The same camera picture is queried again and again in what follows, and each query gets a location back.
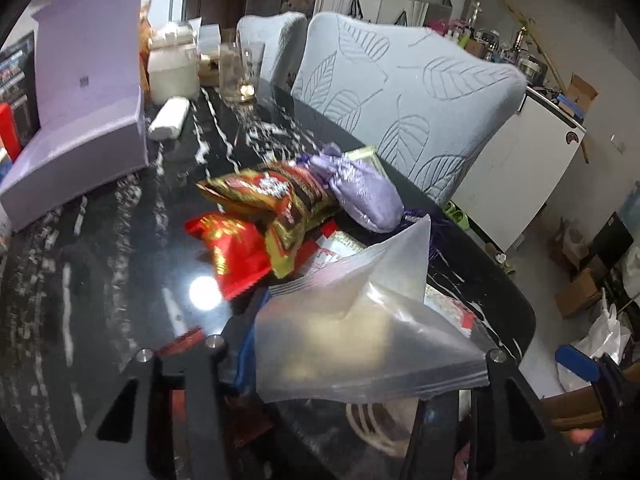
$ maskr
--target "purple box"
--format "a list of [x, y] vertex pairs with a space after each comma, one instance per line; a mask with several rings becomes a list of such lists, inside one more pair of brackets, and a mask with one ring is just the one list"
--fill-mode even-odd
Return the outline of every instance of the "purple box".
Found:
[[148, 166], [140, 0], [55, 0], [33, 15], [41, 128], [0, 185], [14, 230]]

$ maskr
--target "person's finger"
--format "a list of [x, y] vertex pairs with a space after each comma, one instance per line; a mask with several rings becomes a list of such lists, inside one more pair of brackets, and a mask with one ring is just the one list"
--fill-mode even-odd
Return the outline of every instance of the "person's finger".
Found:
[[595, 430], [573, 430], [569, 434], [571, 442], [574, 444], [586, 444], [593, 436]]

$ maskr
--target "table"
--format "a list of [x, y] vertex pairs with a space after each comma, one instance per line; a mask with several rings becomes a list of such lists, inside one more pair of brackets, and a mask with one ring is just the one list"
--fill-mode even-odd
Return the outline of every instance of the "table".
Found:
[[[193, 183], [332, 141], [345, 151], [362, 146], [264, 81], [252, 106], [229, 108], [215, 90], [203, 89], [177, 140], [148, 143], [147, 170], [101, 186], [15, 235], [0, 264], [0, 415], [45, 478], [63, 471], [136, 349], [160, 348], [198, 324], [219, 333], [244, 308], [245, 296], [210, 304], [196, 290], [198, 278], [212, 270], [204, 246], [183, 225], [215, 205]], [[426, 210], [444, 225], [434, 234], [428, 281], [485, 319], [519, 361], [535, 329], [529, 303], [429, 198], [394, 168], [385, 169], [405, 207]], [[337, 221], [366, 244], [384, 239], [346, 215]], [[308, 412], [291, 402], [279, 407], [283, 420], [322, 454], [313, 441], [318, 432], [305, 437], [313, 424], [305, 420]], [[337, 413], [322, 401], [316, 409]], [[345, 454], [342, 461], [348, 460]], [[332, 470], [341, 474], [345, 467]]]

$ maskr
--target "silver bolt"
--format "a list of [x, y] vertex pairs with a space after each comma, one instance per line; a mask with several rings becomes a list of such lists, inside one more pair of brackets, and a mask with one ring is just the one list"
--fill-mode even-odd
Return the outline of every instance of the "silver bolt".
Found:
[[494, 363], [503, 363], [507, 360], [507, 354], [505, 354], [499, 348], [494, 348], [493, 350], [491, 350], [489, 352], [489, 357]]
[[208, 336], [205, 341], [205, 345], [207, 345], [212, 350], [217, 352], [226, 348], [226, 341], [220, 334], [212, 334]]
[[146, 363], [151, 361], [151, 358], [154, 356], [154, 351], [151, 348], [143, 348], [140, 352], [136, 354], [136, 360], [140, 363]]

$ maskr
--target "purple pouch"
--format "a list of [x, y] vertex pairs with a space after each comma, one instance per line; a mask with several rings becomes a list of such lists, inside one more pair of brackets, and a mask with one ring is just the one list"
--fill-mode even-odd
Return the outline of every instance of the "purple pouch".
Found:
[[398, 190], [370, 164], [342, 156], [335, 144], [329, 144], [309, 158], [308, 168], [364, 228], [388, 233], [398, 227], [404, 213]]

